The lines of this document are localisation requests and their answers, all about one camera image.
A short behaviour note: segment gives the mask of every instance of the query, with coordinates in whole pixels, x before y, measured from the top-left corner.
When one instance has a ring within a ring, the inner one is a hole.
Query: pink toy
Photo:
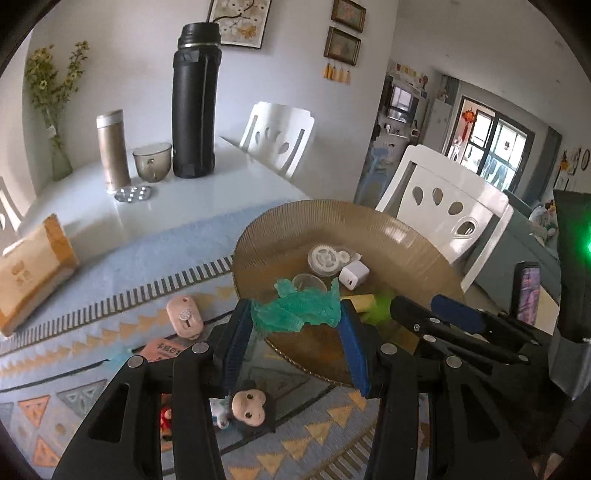
[[[193,338],[203,331],[203,319],[191,297],[174,297],[167,303],[166,312],[179,337]]]

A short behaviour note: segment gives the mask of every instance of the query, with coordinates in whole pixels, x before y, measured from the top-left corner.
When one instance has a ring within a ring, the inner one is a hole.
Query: refrigerator
[[[452,116],[452,106],[441,100],[433,100],[427,120],[427,128],[421,142],[431,150],[444,153],[447,129]]]

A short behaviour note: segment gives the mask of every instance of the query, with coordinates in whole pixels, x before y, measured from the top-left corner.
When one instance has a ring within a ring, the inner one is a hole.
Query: picture frame
[[[271,0],[212,0],[208,22],[218,23],[222,45],[262,48]]]
[[[589,166],[589,157],[591,157],[591,151],[587,149],[585,150],[585,153],[583,154],[583,159],[581,160],[581,170],[587,170],[587,167]]]
[[[335,0],[330,19],[362,33],[367,9],[352,0]]]
[[[554,189],[553,190],[566,190],[566,187],[569,185],[569,179],[566,176],[562,176],[558,174],[556,177],[556,181],[554,182]]]
[[[329,28],[329,35],[326,39],[326,47],[324,48],[324,56],[326,58],[355,66],[357,65],[360,48],[361,39],[338,28]]]
[[[581,157],[581,148],[578,150],[573,150],[573,154],[570,157],[569,167],[566,170],[568,175],[574,175],[577,173],[577,168],[579,167],[579,158]]]

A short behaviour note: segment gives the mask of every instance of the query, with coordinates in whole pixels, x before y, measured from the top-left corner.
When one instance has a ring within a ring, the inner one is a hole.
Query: golden ribbed tray
[[[262,303],[276,299],[273,285],[309,272],[308,252],[318,244],[344,246],[363,256],[371,273],[355,294],[396,293],[426,307],[437,294],[463,301],[459,275],[428,240],[385,213],[336,200],[287,203],[254,220],[236,244],[238,296]],[[341,292],[351,294],[343,286]],[[380,333],[409,351],[416,347],[415,336],[395,322]],[[350,384],[336,329],[306,325],[299,333],[273,333],[267,342],[302,370]]]

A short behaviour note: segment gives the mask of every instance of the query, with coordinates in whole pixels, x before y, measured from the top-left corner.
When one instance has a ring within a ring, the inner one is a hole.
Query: black water bottle
[[[217,71],[222,61],[217,23],[183,27],[174,54],[173,171],[182,179],[213,172]]]

